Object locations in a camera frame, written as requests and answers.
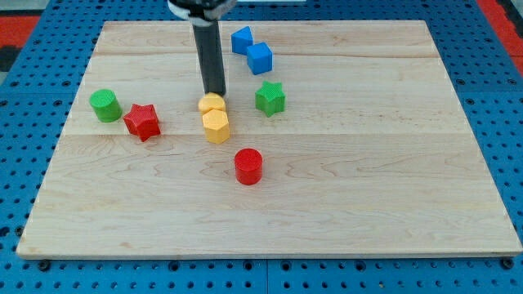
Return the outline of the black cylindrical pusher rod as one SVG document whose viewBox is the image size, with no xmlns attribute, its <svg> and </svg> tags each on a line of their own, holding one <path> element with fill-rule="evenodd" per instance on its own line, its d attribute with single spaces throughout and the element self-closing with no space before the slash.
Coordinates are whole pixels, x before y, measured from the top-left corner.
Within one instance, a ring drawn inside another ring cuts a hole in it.
<svg viewBox="0 0 523 294">
<path fill-rule="evenodd" d="M 193 31 L 204 92 L 224 96 L 226 94 L 226 78 L 219 23 L 214 20 L 208 26 L 194 24 Z"/>
</svg>

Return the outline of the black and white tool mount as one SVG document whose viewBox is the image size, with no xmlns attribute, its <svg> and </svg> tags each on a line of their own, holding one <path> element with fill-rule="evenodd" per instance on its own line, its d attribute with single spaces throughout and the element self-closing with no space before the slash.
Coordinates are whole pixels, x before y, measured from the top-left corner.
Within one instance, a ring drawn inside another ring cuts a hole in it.
<svg viewBox="0 0 523 294">
<path fill-rule="evenodd" d="M 167 0 L 169 10 L 183 20 L 219 20 L 236 3 L 236 0 Z"/>
</svg>

